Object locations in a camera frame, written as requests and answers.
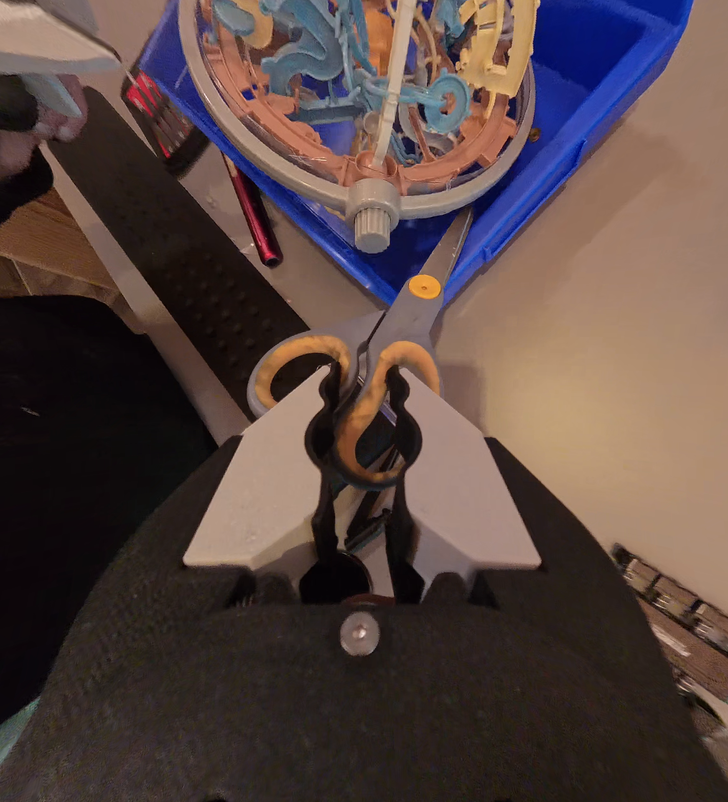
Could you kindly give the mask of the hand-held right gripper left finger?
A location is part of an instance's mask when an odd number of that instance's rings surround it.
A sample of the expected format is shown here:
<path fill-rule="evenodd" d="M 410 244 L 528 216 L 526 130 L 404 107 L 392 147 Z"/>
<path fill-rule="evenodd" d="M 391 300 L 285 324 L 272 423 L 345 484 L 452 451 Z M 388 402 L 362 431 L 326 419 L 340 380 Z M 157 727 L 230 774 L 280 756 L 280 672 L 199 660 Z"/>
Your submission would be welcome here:
<path fill-rule="evenodd" d="M 305 432 L 323 407 L 321 366 L 241 436 L 183 556 L 189 568 L 235 566 L 287 576 L 294 589 L 317 560 L 311 519 L 321 473 Z"/>

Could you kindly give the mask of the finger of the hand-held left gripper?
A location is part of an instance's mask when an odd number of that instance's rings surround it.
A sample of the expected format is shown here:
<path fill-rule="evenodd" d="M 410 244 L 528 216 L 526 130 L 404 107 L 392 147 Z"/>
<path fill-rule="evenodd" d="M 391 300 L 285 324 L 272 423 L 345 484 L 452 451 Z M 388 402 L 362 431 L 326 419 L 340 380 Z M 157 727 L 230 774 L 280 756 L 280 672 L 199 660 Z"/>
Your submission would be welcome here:
<path fill-rule="evenodd" d="M 60 75 L 119 69 L 121 59 L 111 46 L 57 11 L 0 11 L 0 76 L 17 77 L 58 114 L 81 116 Z"/>
<path fill-rule="evenodd" d="M 44 14 L 55 19 L 44 23 L 45 34 L 53 44 L 89 41 L 104 44 L 98 37 L 99 30 L 94 10 L 89 1 L 29 1 L 40 7 Z"/>

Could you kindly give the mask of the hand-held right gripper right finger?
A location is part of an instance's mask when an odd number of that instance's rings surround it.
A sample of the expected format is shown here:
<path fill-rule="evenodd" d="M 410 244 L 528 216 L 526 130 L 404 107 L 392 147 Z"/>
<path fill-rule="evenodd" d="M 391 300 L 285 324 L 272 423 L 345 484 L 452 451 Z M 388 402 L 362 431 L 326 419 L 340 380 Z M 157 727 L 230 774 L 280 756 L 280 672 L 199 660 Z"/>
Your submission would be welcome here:
<path fill-rule="evenodd" d="M 439 574 L 469 589 L 485 570 L 539 568 L 483 433 L 407 368 L 389 369 L 387 386 L 404 463 L 386 527 L 396 602 L 419 603 Z"/>

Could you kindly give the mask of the grey orange handled scissors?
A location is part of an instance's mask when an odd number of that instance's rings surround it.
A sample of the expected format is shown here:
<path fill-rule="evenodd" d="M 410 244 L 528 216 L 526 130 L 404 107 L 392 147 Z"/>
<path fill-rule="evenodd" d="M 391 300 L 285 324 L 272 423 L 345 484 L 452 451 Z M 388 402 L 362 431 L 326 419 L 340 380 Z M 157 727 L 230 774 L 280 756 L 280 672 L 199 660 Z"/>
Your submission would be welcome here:
<path fill-rule="evenodd" d="M 431 330 L 443 307 L 445 287 L 467 239 L 473 210 L 467 206 L 451 222 L 416 275 L 409 277 L 388 310 L 351 318 L 325 328 L 314 328 L 286 338 L 269 349 L 249 377 L 247 402 L 254 416 L 277 405 L 272 393 L 276 374 L 293 360 L 324 355 L 339 365 L 339 396 L 332 412 L 331 454 L 345 481 L 368 490 L 394 486 L 419 454 L 419 434 L 409 424 L 396 424 L 406 433 L 402 465 L 375 470 L 357 456 L 359 439 L 388 401 L 396 419 L 402 415 L 398 391 L 388 386 L 389 376 L 400 378 L 408 369 L 437 396 L 442 380 L 431 342 Z"/>

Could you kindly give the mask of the plastic ball maze puzzle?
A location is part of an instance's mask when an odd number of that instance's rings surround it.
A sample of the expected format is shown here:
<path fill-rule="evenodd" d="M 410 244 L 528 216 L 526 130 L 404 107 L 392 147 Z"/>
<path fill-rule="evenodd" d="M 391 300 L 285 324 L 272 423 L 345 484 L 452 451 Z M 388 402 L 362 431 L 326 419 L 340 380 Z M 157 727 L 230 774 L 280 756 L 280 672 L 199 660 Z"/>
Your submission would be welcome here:
<path fill-rule="evenodd" d="M 539 2 L 178 2 L 191 80 L 238 152 L 378 254 L 470 207 L 531 131 Z"/>

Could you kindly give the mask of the small blue plastic bin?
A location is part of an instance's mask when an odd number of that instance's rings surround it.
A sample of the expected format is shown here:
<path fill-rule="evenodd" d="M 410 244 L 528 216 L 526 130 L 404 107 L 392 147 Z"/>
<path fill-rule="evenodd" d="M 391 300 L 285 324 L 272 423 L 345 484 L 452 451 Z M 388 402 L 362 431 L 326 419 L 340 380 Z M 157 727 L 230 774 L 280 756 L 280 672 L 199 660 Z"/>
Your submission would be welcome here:
<path fill-rule="evenodd" d="M 419 271 L 454 215 L 400 223 L 382 254 L 362 254 L 352 229 L 253 166 L 219 130 L 188 74 L 170 2 L 139 55 L 163 93 L 262 192 L 361 287 L 386 304 Z M 474 205 L 474 219 L 445 291 L 450 302 L 522 232 L 620 117 L 662 74 L 687 27 L 692 2 L 550 1 L 532 54 L 539 141 Z"/>

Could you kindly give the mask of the person's left hand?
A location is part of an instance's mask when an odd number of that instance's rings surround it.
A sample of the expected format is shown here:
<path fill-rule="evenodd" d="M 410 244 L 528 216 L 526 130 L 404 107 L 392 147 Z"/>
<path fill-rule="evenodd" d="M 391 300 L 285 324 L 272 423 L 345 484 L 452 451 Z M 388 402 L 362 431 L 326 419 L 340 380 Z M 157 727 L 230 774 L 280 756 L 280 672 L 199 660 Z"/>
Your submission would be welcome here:
<path fill-rule="evenodd" d="M 85 126 L 88 106 L 83 86 L 76 75 L 58 75 L 58 79 L 80 109 L 80 115 L 67 117 L 48 107 L 41 107 L 40 121 L 29 132 L 0 131 L 0 182 L 24 172 L 36 148 L 42 143 L 69 143 Z"/>

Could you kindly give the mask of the red black tool kit case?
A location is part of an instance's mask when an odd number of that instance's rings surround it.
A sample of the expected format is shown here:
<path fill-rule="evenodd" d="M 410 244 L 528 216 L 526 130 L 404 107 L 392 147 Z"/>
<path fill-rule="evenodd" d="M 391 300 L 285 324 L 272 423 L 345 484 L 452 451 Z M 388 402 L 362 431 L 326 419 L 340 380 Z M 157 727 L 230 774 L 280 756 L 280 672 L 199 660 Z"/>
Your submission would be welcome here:
<path fill-rule="evenodd" d="M 208 136 L 137 65 L 122 82 L 121 98 L 167 172 L 188 175 L 209 147 Z"/>

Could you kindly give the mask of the person's black clothing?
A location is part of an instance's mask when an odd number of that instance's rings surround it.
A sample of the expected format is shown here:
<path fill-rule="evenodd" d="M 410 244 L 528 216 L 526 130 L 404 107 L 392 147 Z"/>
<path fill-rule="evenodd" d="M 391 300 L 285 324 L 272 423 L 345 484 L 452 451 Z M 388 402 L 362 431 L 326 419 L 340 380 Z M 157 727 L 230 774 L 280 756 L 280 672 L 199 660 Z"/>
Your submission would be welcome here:
<path fill-rule="evenodd" d="M 0 298 L 0 724 L 127 539 L 214 451 L 149 337 L 84 297 Z"/>

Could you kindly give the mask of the black dotted wrist rest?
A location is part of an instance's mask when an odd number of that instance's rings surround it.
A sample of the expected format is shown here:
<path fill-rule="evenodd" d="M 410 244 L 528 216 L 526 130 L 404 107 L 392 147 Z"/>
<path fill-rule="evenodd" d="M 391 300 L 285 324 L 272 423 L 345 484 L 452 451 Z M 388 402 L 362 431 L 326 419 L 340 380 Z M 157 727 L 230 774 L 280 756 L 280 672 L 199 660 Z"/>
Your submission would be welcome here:
<path fill-rule="evenodd" d="M 51 152 L 249 420 L 259 359 L 308 330 L 292 306 L 97 90 L 87 123 Z"/>

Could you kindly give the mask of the black hand grip exerciser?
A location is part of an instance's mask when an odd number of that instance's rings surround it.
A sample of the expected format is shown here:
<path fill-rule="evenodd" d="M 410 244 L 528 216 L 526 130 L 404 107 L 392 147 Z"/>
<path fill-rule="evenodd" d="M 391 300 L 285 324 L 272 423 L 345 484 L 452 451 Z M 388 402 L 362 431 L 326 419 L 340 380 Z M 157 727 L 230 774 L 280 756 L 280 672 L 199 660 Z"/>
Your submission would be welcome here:
<path fill-rule="evenodd" d="M 636 597 L 677 682 L 728 707 L 728 614 L 620 544 L 610 556 Z"/>

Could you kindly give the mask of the red pen screwdriver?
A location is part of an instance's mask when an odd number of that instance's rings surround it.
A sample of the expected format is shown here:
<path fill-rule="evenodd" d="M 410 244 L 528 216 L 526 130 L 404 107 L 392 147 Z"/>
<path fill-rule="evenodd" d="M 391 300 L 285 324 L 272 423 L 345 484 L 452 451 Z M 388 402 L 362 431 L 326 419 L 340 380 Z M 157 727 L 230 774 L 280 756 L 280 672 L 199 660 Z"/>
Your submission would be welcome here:
<path fill-rule="evenodd" d="M 227 155 L 222 159 L 260 262 L 270 269 L 279 266 L 283 253 L 258 186 Z"/>

